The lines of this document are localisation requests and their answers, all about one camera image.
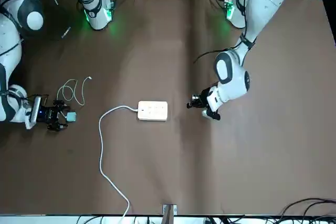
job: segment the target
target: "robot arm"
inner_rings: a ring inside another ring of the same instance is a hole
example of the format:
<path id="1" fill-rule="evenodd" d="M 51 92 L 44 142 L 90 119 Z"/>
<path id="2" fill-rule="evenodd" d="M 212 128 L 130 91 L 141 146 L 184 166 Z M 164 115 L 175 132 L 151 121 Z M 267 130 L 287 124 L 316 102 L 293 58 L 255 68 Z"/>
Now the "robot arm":
<path id="1" fill-rule="evenodd" d="M 246 6 L 243 6 L 241 0 L 234 1 L 236 10 L 232 16 L 232 24 L 239 27 L 246 15 L 245 30 L 235 47 L 217 55 L 214 70 L 219 82 L 203 90 L 200 95 L 193 95 L 187 108 L 204 108 L 202 114 L 205 117 L 220 120 L 219 107 L 229 100 L 241 97 L 249 90 L 249 74 L 243 68 L 245 56 L 283 1 L 248 0 Z"/>
<path id="2" fill-rule="evenodd" d="M 93 29 L 101 30 L 112 20 L 111 0 L 81 2 Z M 8 86 L 8 80 L 21 59 L 20 34 L 40 30 L 42 25 L 39 0 L 0 0 L 0 121 L 25 122 L 27 129 L 36 124 L 40 103 L 32 107 L 26 100 L 26 91 L 18 85 Z"/>

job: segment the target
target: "brown table surface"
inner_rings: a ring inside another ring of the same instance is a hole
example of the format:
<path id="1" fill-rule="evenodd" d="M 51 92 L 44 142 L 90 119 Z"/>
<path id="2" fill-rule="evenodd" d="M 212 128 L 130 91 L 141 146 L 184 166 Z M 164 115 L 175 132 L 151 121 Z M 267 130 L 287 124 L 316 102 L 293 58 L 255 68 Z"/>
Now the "brown table surface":
<path id="1" fill-rule="evenodd" d="M 79 79 L 80 99 L 82 80 L 92 80 L 86 105 L 71 102 L 77 122 L 61 133 L 0 125 L 2 214 L 122 214 L 125 201 L 98 170 L 98 119 L 140 100 L 167 101 L 168 121 L 117 111 L 102 122 L 103 170 L 130 199 L 130 214 L 173 203 L 183 215 L 271 215 L 301 198 L 336 198 L 336 54 L 322 1 L 284 2 L 246 58 L 249 92 L 221 107 L 220 122 L 185 106 L 216 80 L 215 54 L 192 61 L 240 33 L 208 0 L 117 0 L 102 31 L 76 0 L 43 2 L 44 31 L 25 41 L 11 82 L 53 98 Z M 59 39 L 67 22 L 72 29 Z"/>

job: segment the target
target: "white power cord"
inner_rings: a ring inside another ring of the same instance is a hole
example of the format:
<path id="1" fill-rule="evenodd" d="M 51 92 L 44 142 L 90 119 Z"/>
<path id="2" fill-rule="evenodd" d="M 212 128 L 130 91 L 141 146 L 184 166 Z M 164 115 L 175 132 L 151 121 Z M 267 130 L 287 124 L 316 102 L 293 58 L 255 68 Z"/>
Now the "white power cord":
<path id="1" fill-rule="evenodd" d="M 137 112 L 138 110 L 137 109 L 133 109 L 131 107 L 128 107 L 126 105 L 121 105 L 121 106 L 118 106 L 118 107 L 115 107 L 113 109 L 110 109 L 109 111 L 105 112 L 99 119 L 99 123 L 98 123 L 98 128 L 99 128 L 99 136 L 100 136 L 100 144 L 101 144 L 101 149 L 100 149 L 100 157 L 99 157 L 99 170 L 100 170 L 100 174 L 111 184 L 111 186 L 114 187 L 114 189 L 121 195 L 121 197 L 123 197 L 126 202 L 127 202 L 127 207 L 126 207 L 126 210 L 124 212 L 124 214 L 122 215 L 121 219 L 119 220 L 118 223 L 120 223 L 123 218 L 125 217 L 125 215 L 127 214 L 128 210 L 130 209 L 130 201 L 127 199 L 127 197 L 121 192 L 121 190 L 118 189 L 118 187 L 110 180 L 110 178 L 103 172 L 102 168 L 101 168 L 101 162 L 102 162 L 102 157 L 103 157 L 103 150 L 104 150 L 104 147 L 103 147 L 103 137 L 101 135 L 101 129 L 100 129 L 100 123 L 101 123 L 101 120 L 104 118 L 104 116 L 106 116 L 107 114 L 115 111 L 115 110 L 118 110 L 118 109 L 121 109 L 121 108 L 126 108 L 126 109 L 129 109 L 133 112 Z"/>
<path id="2" fill-rule="evenodd" d="M 77 100 L 77 97 L 76 97 L 76 94 L 75 94 L 76 87 L 77 87 L 77 82 L 78 82 L 78 80 L 76 80 L 76 79 L 70 79 L 70 80 L 67 80 L 66 83 L 64 83 L 64 85 L 63 85 L 62 87 L 59 88 L 59 90 L 57 91 L 56 100 L 58 100 L 58 94 L 59 94 L 60 90 L 62 89 L 62 95 L 63 95 L 64 100 L 66 100 L 66 101 L 69 102 L 69 101 L 71 101 L 73 98 L 75 98 L 76 102 L 77 102 L 80 106 L 84 106 L 84 105 L 85 105 L 85 99 L 84 99 L 84 95 L 83 95 L 83 88 L 84 88 L 84 83 L 85 83 L 85 81 L 86 81 L 87 79 L 92 80 L 92 77 L 91 77 L 91 76 L 87 76 L 87 77 L 84 79 L 84 81 L 83 81 L 83 84 L 82 84 L 82 100 L 83 100 L 83 103 L 80 103 L 80 102 Z M 75 82 L 76 82 L 74 89 L 72 89 L 72 87 L 70 87 L 70 86 L 67 86 L 67 84 L 68 84 L 69 81 L 75 81 Z M 72 96 L 71 96 L 70 99 L 65 98 L 65 96 L 64 96 L 64 88 L 69 88 L 69 89 L 71 90 L 71 92 L 72 92 Z"/>

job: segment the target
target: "white cable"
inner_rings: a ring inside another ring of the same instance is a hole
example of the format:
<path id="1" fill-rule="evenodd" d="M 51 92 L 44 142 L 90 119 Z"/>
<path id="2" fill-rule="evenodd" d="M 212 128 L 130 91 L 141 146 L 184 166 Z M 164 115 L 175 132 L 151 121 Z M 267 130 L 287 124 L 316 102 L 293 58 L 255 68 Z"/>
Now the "white cable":
<path id="1" fill-rule="evenodd" d="M 128 107 L 126 105 L 121 105 L 121 106 L 118 106 L 118 107 L 115 107 L 113 109 L 110 109 L 109 111 L 105 112 L 99 119 L 99 123 L 98 123 L 98 128 L 99 128 L 99 136 L 100 136 L 100 144 L 101 144 L 101 149 L 100 149 L 100 157 L 99 157 L 99 170 L 100 170 L 100 174 L 111 184 L 111 186 L 114 187 L 114 189 L 121 195 L 121 197 L 123 197 L 126 202 L 127 202 L 127 207 L 126 207 L 126 210 L 124 212 L 124 214 L 122 215 L 121 219 L 119 220 L 118 223 L 120 223 L 123 218 L 125 217 L 125 215 L 127 214 L 128 210 L 130 209 L 130 201 L 127 199 L 127 197 L 121 192 L 121 190 L 118 189 L 118 187 L 110 180 L 110 178 L 103 172 L 102 168 L 101 168 L 101 161 L 102 161 L 102 158 L 103 158 L 103 150 L 104 150 L 104 147 L 103 147 L 103 137 L 101 135 L 101 129 L 100 129 L 100 123 L 101 123 L 101 120 L 104 118 L 104 116 L 106 116 L 107 114 L 115 111 L 115 110 L 118 110 L 118 109 L 121 109 L 121 108 L 126 108 L 126 109 L 129 109 L 133 112 L 137 112 L 138 110 L 137 109 L 133 109 L 131 107 Z"/>
<path id="2" fill-rule="evenodd" d="M 66 100 L 66 101 L 69 102 L 69 101 L 71 101 L 73 98 L 75 98 L 76 102 L 77 102 L 79 105 L 84 106 L 84 105 L 85 105 L 85 99 L 84 99 L 84 95 L 83 95 L 83 88 L 84 88 L 84 83 L 85 83 L 85 81 L 86 81 L 87 79 L 92 80 L 92 78 L 91 78 L 91 76 L 87 76 L 87 77 L 84 79 L 84 81 L 83 81 L 83 84 L 82 84 L 82 100 L 83 100 L 83 103 L 80 103 L 80 102 L 77 100 L 77 97 L 76 97 L 76 93 L 75 93 L 75 91 L 76 91 L 77 82 L 78 82 L 78 80 L 76 80 L 76 79 L 70 79 L 70 80 L 67 80 L 66 83 L 64 83 L 64 85 L 58 89 L 58 91 L 57 91 L 57 95 L 56 95 L 56 100 L 58 100 L 58 94 L 59 94 L 59 91 L 62 89 L 62 95 L 63 95 L 64 100 Z M 67 83 L 68 83 L 69 81 L 75 81 L 75 82 L 76 82 L 74 89 L 72 89 L 72 87 L 70 87 L 70 86 L 67 86 Z M 71 96 L 70 99 L 65 98 L 65 95 L 64 95 L 64 88 L 69 88 L 69 89 L 71 90 L 71 92 L 72 92 L 72 96 Z"/>

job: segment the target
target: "white power strip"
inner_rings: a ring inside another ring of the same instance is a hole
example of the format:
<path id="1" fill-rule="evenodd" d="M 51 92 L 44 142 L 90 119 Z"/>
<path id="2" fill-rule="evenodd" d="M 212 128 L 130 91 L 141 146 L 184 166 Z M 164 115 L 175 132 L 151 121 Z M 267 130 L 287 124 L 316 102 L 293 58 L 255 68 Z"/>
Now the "white power strip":
<path id="1" fill-rule="evenodd" d="M 138 119 L 141 121 L 167 121 L 167 102 L 140 101 L 138 104 Z"/>

